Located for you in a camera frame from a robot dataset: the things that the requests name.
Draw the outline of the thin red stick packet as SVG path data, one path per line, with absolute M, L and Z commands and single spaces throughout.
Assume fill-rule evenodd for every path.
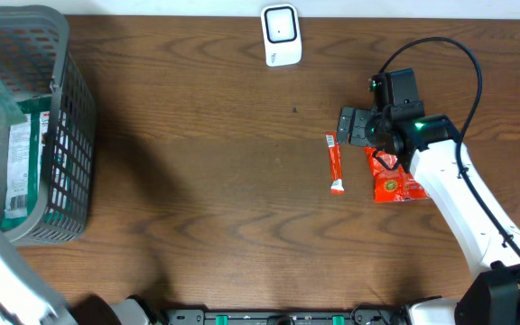
M 329 151 L 330 174 L 332 179 L 330 192 L 332 194 L 343 194 L 345 190 L 342 180 L 341 151 L 339 142 L 337 141 L 337 134 L 335 132 L 327 132 L 326 142 Z

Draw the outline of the orange-red snack bag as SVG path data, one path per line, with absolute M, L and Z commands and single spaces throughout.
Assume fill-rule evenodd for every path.
M 424 188 L 414 180 L 402 166 L 396 170 L 387 170 L 379 161 L 381 159 L 388 167 L 393 167 L 397 159 L 392 154 L 376 151 L 373 147 L 365 147 L 369 170 L 374 179 L 374 199 L 376 203 L 401 202 L 407 200 L 428 199 Z

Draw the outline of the green white packet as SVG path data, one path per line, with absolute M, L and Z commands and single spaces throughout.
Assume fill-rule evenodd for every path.
M 20 226 L 33 212 L 38 196 L 51 112 L 51 96 L 18 102 L 25 122 L 9 131 L 3 231 Z

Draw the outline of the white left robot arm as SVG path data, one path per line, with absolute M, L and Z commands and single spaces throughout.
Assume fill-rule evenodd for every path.
M 159 324 L 142 300 L 109 304 L 95 294 L 71 306 L 22 259 L 0 230 L 0 324 Z

